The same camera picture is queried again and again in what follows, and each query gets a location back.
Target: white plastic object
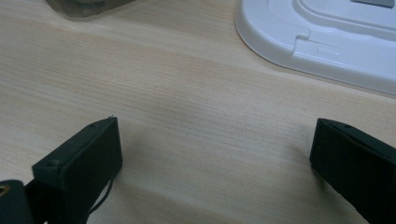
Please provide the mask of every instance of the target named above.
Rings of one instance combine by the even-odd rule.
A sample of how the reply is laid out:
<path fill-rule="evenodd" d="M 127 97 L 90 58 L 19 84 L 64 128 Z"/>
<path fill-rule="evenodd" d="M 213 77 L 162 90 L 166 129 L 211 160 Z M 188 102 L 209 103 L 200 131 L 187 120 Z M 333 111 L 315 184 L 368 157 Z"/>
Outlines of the white plastic object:
<path fill-rule="evenodd" d="M 396 95 L 396 8 L 349 0 L 241 0 L 236 28 L 272 63 Z"/>

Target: light wood surface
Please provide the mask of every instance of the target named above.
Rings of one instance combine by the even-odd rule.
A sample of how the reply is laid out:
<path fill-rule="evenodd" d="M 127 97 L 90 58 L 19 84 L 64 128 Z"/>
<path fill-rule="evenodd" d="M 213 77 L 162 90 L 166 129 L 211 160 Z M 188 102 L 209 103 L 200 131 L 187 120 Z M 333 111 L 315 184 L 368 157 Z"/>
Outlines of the light wood surface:
<path fill-rule="evenodd" d="M 271 64 L 237 0 L 140 0 L 68 20 L 0 6 L 0 179 L 119 118 L 124 165 L 89 223 L 366 223 L 308 160 L 317 118 L 396 147 L 396 98 Z"/>

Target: white device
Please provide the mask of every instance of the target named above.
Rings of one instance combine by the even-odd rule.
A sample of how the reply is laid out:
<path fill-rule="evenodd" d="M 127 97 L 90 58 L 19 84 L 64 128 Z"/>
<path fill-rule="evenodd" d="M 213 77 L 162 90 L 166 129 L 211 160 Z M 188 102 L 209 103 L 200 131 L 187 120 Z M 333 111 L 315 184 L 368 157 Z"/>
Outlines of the white device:
<path fill-rule="evenodd" d="M 394 0 L 241 0 L 235 22 L 272 63 L 396 95 Z"/>

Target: gray object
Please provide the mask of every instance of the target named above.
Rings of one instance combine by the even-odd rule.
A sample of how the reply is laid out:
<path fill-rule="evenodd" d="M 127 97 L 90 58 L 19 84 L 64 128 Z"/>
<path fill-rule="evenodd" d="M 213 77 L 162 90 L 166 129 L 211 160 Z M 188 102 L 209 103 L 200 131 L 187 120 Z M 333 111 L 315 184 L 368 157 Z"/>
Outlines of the gray object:
<path fill-rule="evenodd" d="M 393 8 L 395 6 L 395 0 L 352 0 L 352 2 L 388 8 Z"/>

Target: black plastic object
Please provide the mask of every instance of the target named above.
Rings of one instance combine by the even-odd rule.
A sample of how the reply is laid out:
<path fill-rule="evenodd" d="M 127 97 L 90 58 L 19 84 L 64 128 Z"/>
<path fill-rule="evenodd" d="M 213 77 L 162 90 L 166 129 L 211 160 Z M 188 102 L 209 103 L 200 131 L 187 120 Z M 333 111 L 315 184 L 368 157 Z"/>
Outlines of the black plastic object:
<path fill-rule="evenodd" d="M 367 221 L 396 223 L 396 148 L 347 124 L 318 119 L 310 160 Z"/>
<path fill-rule="evenodd" d="M 363 3 L 376 7 L 393 8 L 395 6 L 395 0 L 352 0 L 352 2 Z"/>
<path fill-rule="evenodd" d="M 0 182 L 0 223 L 34 224 L 23 184 L 19 180 Z"/>
<path fill-rule="evenodd" d="M 134 0 L 46 0 L 55 11 L 69 17 L 88 17 Z"/>
<path fill-rule="evenodd" d="M 7 209 L 7 213 L 0 210 L 0 223 L 31 223 L 19 217 L 30 217 L 34 223 L 86 223 L 90 212 L 97 208 L 92 208 L 95 201 L 107 183 L 108 190 L 111 188 L 121 166 L 117 118 L 92 123 L 35 164 L 35 179 L 24 190 L 21 184 L 11 186 L 0 197 L 0 208 Z"/>

